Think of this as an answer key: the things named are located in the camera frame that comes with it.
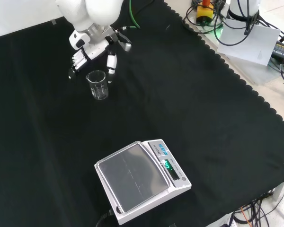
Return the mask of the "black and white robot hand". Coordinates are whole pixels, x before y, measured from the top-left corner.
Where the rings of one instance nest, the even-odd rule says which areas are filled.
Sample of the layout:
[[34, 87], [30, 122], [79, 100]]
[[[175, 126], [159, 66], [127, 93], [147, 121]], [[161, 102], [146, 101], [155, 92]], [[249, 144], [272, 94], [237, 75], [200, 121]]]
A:
[[69, 41], [73, 49], [77, 51], [71, 58], [71, 69], [68, 74], [69, 79], [74, 78], [87, 63], [107, 53], [107, 80], [109, 83], [113, 81], [117, 65], [117, 55], [109, 47], [118, 41], [118, 37], [112, 28], [106, 27], [101, 34], [96, 34], [96, 32], [88, 34], [75, 30], [70, 35]]

